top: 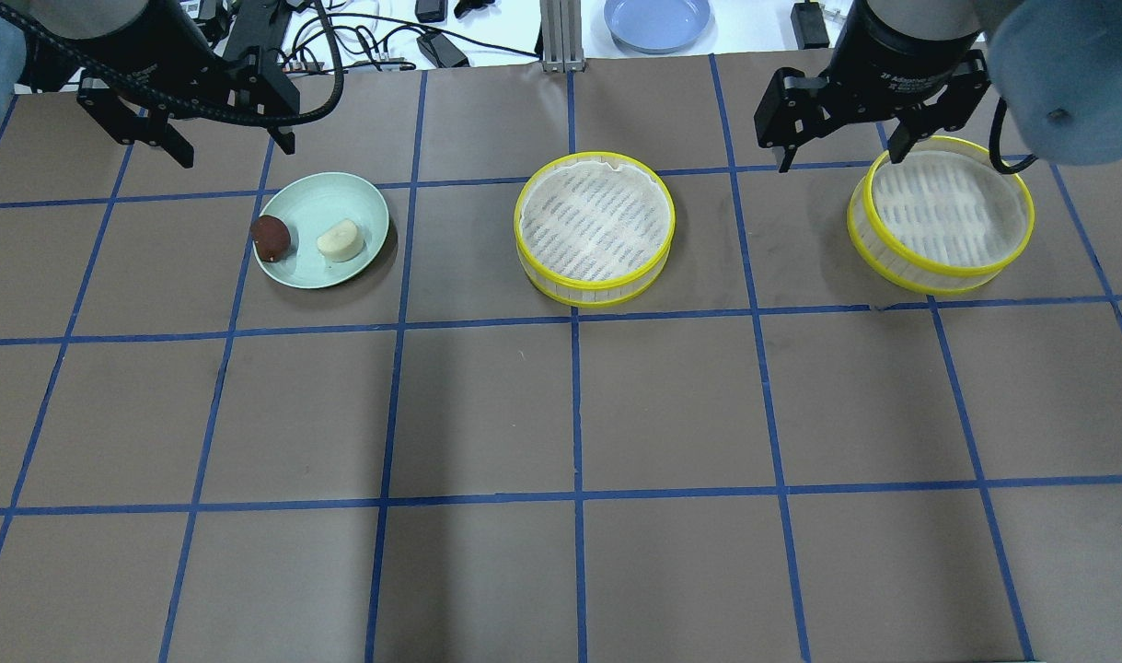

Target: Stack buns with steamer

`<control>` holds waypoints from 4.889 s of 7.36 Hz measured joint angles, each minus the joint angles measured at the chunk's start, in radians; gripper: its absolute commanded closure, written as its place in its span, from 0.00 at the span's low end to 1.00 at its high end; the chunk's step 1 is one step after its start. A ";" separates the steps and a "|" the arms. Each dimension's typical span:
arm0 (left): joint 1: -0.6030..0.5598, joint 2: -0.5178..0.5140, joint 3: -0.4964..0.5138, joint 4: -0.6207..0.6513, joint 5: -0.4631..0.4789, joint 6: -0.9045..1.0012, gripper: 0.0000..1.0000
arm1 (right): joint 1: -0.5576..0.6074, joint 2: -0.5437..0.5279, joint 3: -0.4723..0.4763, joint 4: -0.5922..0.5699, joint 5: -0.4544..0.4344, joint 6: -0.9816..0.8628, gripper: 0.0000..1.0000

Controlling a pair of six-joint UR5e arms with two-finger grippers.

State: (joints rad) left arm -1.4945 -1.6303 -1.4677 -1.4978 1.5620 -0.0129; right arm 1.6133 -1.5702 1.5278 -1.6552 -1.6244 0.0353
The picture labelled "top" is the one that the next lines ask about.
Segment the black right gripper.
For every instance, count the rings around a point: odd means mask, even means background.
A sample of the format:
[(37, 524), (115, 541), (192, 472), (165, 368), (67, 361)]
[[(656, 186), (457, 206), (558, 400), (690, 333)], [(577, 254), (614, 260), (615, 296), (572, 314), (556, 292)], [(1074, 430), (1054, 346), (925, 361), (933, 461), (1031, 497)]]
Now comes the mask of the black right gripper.
[(824, 76), (791, 67), (772, 75), (754, 112), (758, 146), (785, 173), (802, 145), (828, 133), (828, 114), (853, 121), (894, 116), (888, 155), (900, 164), (917, 142), (962, 129), (985, 96), (978, 35), (969, 1), (854, 1)]

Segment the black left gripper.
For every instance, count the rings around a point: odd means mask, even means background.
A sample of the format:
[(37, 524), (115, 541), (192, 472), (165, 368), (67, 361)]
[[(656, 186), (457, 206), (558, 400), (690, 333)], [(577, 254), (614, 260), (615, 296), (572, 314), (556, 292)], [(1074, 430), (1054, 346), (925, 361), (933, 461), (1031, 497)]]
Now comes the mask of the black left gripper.
[(27, 16), (52, 34), (53, 50), (73, 52), (82, 70), (77, 104), (114, 142), (160, 148), (185, 169), (194, 167), (194, 147), (171, 116), (298, 113), (298, 88), (277, 46), (226, 46), (221, 59), (178, 1), (29, 1)]

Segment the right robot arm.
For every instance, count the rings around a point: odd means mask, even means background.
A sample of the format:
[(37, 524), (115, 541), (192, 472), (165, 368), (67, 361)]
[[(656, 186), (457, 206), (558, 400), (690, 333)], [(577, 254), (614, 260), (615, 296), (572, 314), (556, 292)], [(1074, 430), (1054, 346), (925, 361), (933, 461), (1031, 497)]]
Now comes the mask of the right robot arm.
[(780, 171), (839, 127), (896, 121), (889, 158), (969, 121), (997, 92), (990, 165), (1122, 159), (1122, 1), (855, 1), (828, 67), (781, 67), (755, 110)]

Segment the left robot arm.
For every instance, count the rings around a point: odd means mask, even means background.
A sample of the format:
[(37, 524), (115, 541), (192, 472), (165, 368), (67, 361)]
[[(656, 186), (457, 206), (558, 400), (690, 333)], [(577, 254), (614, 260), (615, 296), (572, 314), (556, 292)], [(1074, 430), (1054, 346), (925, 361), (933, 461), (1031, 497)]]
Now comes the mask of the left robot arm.
[(0, 122), (15, 84), (56, 91), (114, 142), (142, 142), (188, 168), (194, 148), (175, 122), (263, 127), (295, 151), (307, 125), (280, 46), (303, 1), (0, 1)]

